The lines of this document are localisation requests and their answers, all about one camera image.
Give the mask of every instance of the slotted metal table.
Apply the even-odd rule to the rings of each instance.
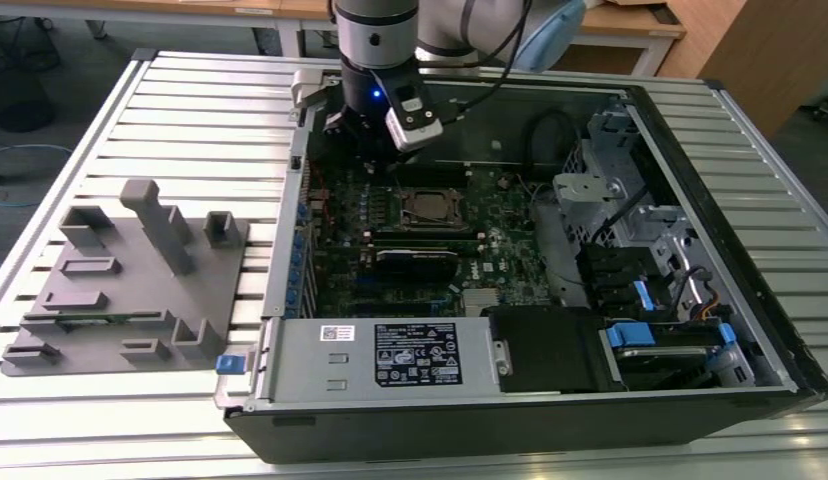
[[[0,362],[62,249],[63,212],[99,205],[130,216],[118,202],[128,177],[154,178],[163,203],[186,217],[228,210],[250,219],[228,342],[254,343],[295,126],[288,87],[311,65],[331,67],[178,52],[131,62],[0,270]],[[727,93],[691,80],[546,77],[646,88],[828,373],[828,216]],[[828,402],[678,447],[274,466],[227,429],[216,382],[214,371],[0,373],[0,478],[828,479]],[[226,390],[242,395],[247,387],[246,378]]]

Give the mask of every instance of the barcode sticker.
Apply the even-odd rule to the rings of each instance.
[[[651,30],[649,32],[651,37],[679,37],[681,34],[678,32],[667,32],[665,30]]]
[[[354,325],[322,325],[322,342],[354,342],[355,326]]]
[[[248,15],[274,15],[274,10],[264,8],[234,8],[236,13],[246,13]]]

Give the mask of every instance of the power supply label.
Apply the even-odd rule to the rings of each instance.
[[[455,324],[375,325],[375,383],[380,387],[461,384]]]

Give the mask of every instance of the circuit board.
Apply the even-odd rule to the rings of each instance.
[[[318,317],[478,315],[475,305],[473,313],[465,308],[471,292],[495,299],[485,303],[553,303],[527,186],[494,167],[463,168],[455,177],[447,188],[422,185],[403,169],[383,181],[354,169],[314,172]],[[364,268],[387,252],[447,264],[422,279],[376,279]]]

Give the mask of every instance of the gray carpet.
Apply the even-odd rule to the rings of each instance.
[[[108,92],[136,48],[186,52],[255,55],[258,46],[248,28],[155,25],[108,22],[108,38],[91,38],[84,22],[54,19],[50,33],[62,56],[62,65],[42,73],[40,81],[52,99],[58,118],[46,128],[25,134],[0,130],[0,144],[55,144],[72,148],[79,142]],[[275,32],[262,32],[263,49],[275,52]],[[334,56],[320,47],[320,38],[308,34],[311,56]],[[0,154],[0,202],[36,203],[64,165],[56,151],[15,150]],[[35,208],[0,208],[0,261],[5,257]]]
[[[0,131],[1,144],[48,143],[72,148],[139,47],[235,54],[258,52],[247,28],[110,22],[108,38],[95,41],[82,21],[55,19],[54,23],[51,37],[63,64],[43,73],[40,79],[56,104],[58,118],[34,133]],[[274,43],[274,36],[263,41]],[[312,56],[335,55],[332,50],[320,48],[318,35],[308,33],[306,41]],[[266,44],[264,48],[274,51],[275,46]],[[799,112],[773,143],[828,210],[828,126],[813,123]],[[63,163],[64,156],[54,151],[19,150],[0,154],[0,201],[38,202]],[[0,261],[32,212],[34,208],[0,208]]]

